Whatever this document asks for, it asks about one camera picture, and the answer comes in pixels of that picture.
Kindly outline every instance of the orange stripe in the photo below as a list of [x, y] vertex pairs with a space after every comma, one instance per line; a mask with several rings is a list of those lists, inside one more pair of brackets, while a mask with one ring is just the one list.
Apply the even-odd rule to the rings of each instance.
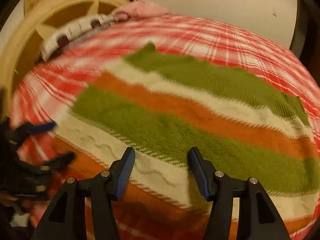
[[[69, 165], [68, 172], [76, 174], [79, 179], [92, 178], [105, 169], [101, 164], [59, 138], [55, 138], [53, 146], [57, 152], [70, 150], [75, 152], [76, 158]], [[112, 206], [115, 217], [120, 223], [161, 240], [171, 238], [172, 234], [183, 235], [185, 239], [202, 239], [208, 222], [207, 215], [178, 208], [130, 183], [121, 201], [112, 202]], [[88, 211], [86, 213], [86, 219], [92, 220]], [[287, 221], [285, 226], [291, 234], [308, 225], [311, 219], [312, 216]], [[229, 240], [236, 239], [236, 232], [237, 222], [232, 222]], [[126, 235], [123, 239], [127, 239], [127, 233], [121, 232], [121, 234]]]
[[115, 76], [104, 73], [92, 84], [120, 95], [145, 109], [164, 112], [186, 120], [209, 133], [271, 148], [297, 159], [316, 158], [316, 146], [309, 138], [290, 139], [279, 131], [249, 127], [217, 116], [199, 103], [174, 95], [151, 93], [141, 85], [129, 85]]

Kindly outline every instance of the wheel spoke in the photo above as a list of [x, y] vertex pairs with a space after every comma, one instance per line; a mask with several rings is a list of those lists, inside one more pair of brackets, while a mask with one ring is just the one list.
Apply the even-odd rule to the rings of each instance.
[[90, 6], [90, 8], [87, 11], [87, 15], [98, 14], [98, 10], [99, 10], [99, 1], [94, 0], [92, 5]]
[[44, 40], [49, 38], [56, 30], [57, 28], [52, 27], [50, 25], [46, 25], [46, 24], [39, 24], [36, 26], [37, 33]]

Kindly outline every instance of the dark hole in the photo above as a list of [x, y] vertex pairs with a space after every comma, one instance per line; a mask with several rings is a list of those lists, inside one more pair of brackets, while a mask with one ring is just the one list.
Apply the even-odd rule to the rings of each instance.
[[98, 20], [93, 20], [90, 23], [90, 25], [91, 25], [92, 28], [95, 28], [95, 27], [101, 26], [101, 23]]
[[256, 196], [257, 196], [257, 204], [258, 204], [259, 223], [260, 224], [273, 223], [275, 221], [275, 217], [273, 216], [262, 194], [258, 192]]
[[49, 215], [49, 222], [64, 223], [66, 216], [68, 193], [64, 192], [59, 198], [57, 205]]
[[58, 38], [57, 43], [58, 43], [59, 47], [62, 48], [69, 43], [69, 39], [66, 35], [63, 35], [60, 38]]

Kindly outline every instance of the curved wooden rim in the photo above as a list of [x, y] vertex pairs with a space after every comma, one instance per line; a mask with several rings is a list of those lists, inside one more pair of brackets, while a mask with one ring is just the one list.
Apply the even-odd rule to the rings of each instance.
[[45, 25], [44, 22], [65, 8], [85, 2], [92, 3], [87, 11], [87, 14], [89, 15], [98, 13], [100, 2], [103, 4], [110, 4], [114, 7], [119, 7], [120, 5], [129, 3], [129, 0], [43, 0], [35, 8], [33, 8], [32, 12], [27, 15], [26, 18], [17, 26], [14, 34], [8, 40], [7, 45], [5, 46], [0, 57], [0, 66], [2, 72], [0, 75], [0, 87], [6, 88], [3, 111], [4, 115], [9, 114], [9, 103], [12, 95], [14, 70], [18, 60], [20, 59], [23, 49], [30, 40], [34, 31], [36, 30], [39, 35], [45, 39], [50, 35], [50, 33], [55, 31], [55, 28]]

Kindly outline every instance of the red and white checkered fabric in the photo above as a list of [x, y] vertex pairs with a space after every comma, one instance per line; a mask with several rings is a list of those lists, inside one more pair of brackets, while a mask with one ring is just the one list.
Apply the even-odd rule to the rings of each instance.
[[[104, 62], [130, 54], [149, 41], [163, 53], [193, 55], [215, 65], [240, 66], [278, 90], [299, 96], [309, 115], [320, 155], [320, 88], [291, 51], [238, 27], [179, 15], [118, 24], [69, 49], [61, 58], [38, 65], [24, 77], [13, 95], [12, 125], [26, 120], [59, 120], [88, 82], [100, 75]], [[20, 157], [34, 163], [54, 157], [52, 136], [32, 136], [19, 149]], [[34, 224], [44, 209], [40, 204], [35, 207], [31, 216]], [[302, 239], [319, 215], [320, 198], [313, 221], [291, 234], [291, 238]]]

